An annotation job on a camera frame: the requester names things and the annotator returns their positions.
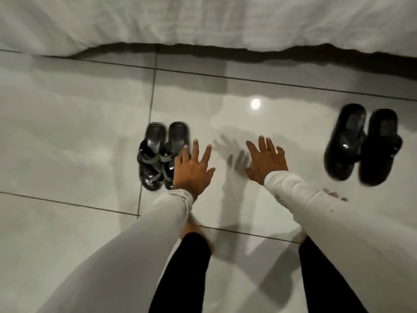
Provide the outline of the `person's left forearm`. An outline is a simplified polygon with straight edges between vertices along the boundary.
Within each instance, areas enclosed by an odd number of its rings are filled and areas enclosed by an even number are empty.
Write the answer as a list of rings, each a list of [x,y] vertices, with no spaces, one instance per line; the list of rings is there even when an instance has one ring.
[[[151,211],[79,264],[37,313],[147,313],[193,203],[185,189],[162,194]]]

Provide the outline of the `person's left leg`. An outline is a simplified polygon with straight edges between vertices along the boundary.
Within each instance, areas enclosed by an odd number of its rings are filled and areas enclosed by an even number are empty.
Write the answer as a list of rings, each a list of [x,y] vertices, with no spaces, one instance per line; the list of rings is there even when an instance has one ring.
[[[159,281],[149,313],[202,313],[211,255],[203,235],[187,233]]]

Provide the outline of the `person's left foot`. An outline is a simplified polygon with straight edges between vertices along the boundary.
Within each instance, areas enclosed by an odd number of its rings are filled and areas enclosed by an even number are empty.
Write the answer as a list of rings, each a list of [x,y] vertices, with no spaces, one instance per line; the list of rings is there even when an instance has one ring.
[[[193,215],[190,215],[188,217],[187,222],[185,223],[185,226],[183,227],[181,233],[180,233],[180,239],[182,240],[187,234],[189,233],[197,233],[200,236],[202,236],[210,249],[211,254],[213,254],[214,252],[214,247],[212,242],[210,241],[210,239],[206,236],[205,232],[201,229],[200,224],[197,222],[197,220],[195,219],[195,217]]]

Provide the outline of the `person's right leg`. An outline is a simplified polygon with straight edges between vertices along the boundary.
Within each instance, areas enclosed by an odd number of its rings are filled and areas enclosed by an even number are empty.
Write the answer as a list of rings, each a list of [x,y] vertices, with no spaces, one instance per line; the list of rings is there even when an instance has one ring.
[[[309,313],[368,313],[343,276],[309,238],[299,257]]]

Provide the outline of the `person's right forearm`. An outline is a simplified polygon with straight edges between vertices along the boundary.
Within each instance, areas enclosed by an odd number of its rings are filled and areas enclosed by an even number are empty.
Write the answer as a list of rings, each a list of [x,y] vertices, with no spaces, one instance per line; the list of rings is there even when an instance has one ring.
[[[264,186],[369,313],[417,313],[417,230],[330,196],[288,171],[269,173]]]

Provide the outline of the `person's right hand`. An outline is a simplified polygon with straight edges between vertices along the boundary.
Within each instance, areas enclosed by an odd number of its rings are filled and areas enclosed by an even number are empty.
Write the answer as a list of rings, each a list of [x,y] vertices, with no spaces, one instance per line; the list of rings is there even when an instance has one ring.
[[[265,178],[269,173],[275,172],[275,171],[288,171],[287,164],[286,166],[279,166],[276,163],[277,151],[272,140],[269,137],[266,137],[265,141],[268,146],[268,158],[266,159],[259,158],[258,146],[256,146],[251,141],[246,141],[246,146],[248,148],[248,151],[252,160],[252,164],[250,168],[256,169],[261,173],[261,184],[259,185],[262,185],[262,186],[264,185]]]

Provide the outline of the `person's leg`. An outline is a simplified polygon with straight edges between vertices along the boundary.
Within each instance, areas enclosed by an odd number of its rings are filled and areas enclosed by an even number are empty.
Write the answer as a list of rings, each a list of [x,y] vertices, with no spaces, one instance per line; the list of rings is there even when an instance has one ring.
[[[299,257],[309,313],[368,313],[343,276],[309,238]]]
[[[187,233],[159,281],[149,313],[202,313],[211,255],[203,235]]]

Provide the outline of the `person's foot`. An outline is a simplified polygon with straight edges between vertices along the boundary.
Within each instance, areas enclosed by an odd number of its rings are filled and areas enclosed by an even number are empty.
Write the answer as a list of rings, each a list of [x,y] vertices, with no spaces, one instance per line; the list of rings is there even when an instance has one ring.
[[[189,233],[197,233],[200,236],[202,236],[210,249],[211,254],[213,254],[214,252],[214,247],[212,242],[210,241],[210,239],[206,236],[205,232],[201,229],[200,224],[197,222],[197,220],[195,219],[195,217],[193,215],[190,215],[188,217],[187,222],[185,223],[185,226],[183,227],[181,233],[180,233],[180,239],[182,240],[187,234]]]
[[[338,193],[332,192],[330,189],[324,188],[324,189],[322,189],[322,191],[324,191],[329,196],[335,197],[335,198],[340,199],[342,201],[348,201],[348,199],[346,197],[342,197]]]

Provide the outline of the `black strappy sandal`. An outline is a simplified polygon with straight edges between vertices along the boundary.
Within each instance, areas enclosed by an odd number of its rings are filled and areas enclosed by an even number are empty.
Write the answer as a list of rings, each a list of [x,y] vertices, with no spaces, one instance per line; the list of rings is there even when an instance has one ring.
[[[189,127],[185,122],[173,122],[168,128],[168,141],[160,152],[164,185],[167,190],[174,188],[175,158],[182,158],[183,148],[189,146]]]
[[[157,191],[162,187],[161,150],[165,144],[166,127],[160,122],[151,122],[146,128],[143,141],[139,145],[137,162],[138,175],[142,186],[148,191]]]

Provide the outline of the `person's right foot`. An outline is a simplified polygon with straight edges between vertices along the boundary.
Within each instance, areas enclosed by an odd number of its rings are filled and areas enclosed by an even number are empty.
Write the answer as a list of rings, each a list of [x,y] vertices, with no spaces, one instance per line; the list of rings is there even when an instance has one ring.
[[[322,191],[324,191],[329,196],[335,197],[335,198],[340,199],[342,201],[348,201],[348,199],[346,197],[342,197],[338,193],[332,192],[330,189],[324,188],[324,189],[322,189]]]

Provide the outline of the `white bed sheet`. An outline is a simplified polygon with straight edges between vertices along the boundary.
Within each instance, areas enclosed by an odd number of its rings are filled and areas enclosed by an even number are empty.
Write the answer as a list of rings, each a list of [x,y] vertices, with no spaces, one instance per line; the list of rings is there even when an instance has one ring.
[[[119,42],[417,57],[417,0],[0,0],[0,49],[68,56]]]

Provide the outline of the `black glossy slipper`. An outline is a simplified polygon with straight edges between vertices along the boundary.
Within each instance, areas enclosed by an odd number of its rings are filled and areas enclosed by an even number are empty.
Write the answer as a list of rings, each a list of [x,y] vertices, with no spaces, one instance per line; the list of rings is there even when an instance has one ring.
[[[378,186],[385,182],[402,144],[396,112],[386,108],[375,110],[369,119],[367,137],[361,149],[361,183]]]
[[[366,115],[365,108],[357,103],[341,108],[324,153],[324,167],[332,179],[347,180],[360,161]]]

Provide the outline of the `person's left hand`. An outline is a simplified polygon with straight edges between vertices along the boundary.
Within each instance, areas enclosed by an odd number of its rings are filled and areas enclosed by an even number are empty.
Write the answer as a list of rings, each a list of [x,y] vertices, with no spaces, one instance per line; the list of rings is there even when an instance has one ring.
[[[208,168],[212,146],[211,144],[207,145],[199,163],[191,161],[191,152],[189,150],[189,146],[183,148],[180,170],[174,173],[174,189],[186,190],[195,201],[203,193],[201,192],[202,168]]]

